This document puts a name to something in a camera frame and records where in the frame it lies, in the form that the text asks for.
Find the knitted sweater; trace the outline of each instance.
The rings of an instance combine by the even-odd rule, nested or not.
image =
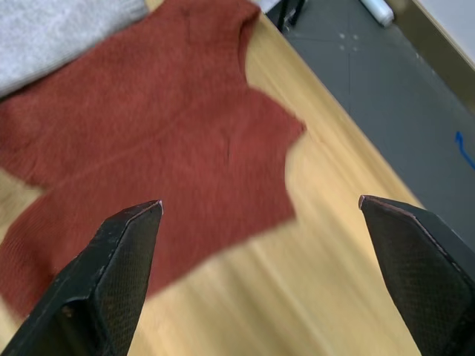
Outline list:
[[[143,0],[0,1],[0,97],[143,18]]]
[[[259,9],[166,0],[143,22],[0,104],[0,165],[49,187],[0,246],[0,292],[28,313],[100,223],[162,199],[149,292],[293,217],[286,150],[303,125],[248,86]]]

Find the gray fabric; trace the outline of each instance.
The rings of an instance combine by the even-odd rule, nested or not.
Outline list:
[[[144,0],[0,0],[0,97],[143,18]]]

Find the red knit fabric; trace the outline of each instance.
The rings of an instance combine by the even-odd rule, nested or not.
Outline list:
[[[149,293],[294,215],[285,155],[303,126],[244,76],[258,14],[239,0],[166,0],[0,105],[0,164],[50,186],[0,245],[14,309],[27,314],[127,206],[163,200]]]

